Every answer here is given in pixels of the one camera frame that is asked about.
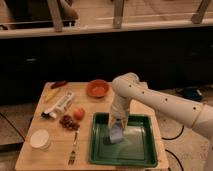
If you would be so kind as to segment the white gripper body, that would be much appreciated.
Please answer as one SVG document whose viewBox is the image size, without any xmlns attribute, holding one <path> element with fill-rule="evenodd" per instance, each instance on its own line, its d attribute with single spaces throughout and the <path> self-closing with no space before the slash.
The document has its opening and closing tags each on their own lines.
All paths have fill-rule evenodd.
<svg viewBox="0 0 213 171">
<path fill-rule="evenodd" d="M 125 129 L 128 123 L 128 115 L 126 113 L 110 113 L 108 127 L 112 128 L 112 126 L 117 122 L 120 122 L 122 129 Z"/>
</svg>

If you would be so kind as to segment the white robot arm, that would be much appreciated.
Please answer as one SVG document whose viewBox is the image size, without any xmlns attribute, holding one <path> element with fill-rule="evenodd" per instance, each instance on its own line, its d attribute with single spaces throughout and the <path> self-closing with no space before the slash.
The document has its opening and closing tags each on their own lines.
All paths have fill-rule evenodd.
<svg viewBox="0 0 213 171">
<path fill-rule="evenodd" d="M 126 127 L 130 103 L 134 99 L 208 139 L 210 146 L 203 171 L 213 171 L 212 106 L 149 89 L 143 86 L 139 77 L 132 72 L 114 78 L 111 86 L 114 99 L 109 112 L 109 128 L 112 128 L 116 121 L 121 123 L 122 128 Z"/>
</svg>

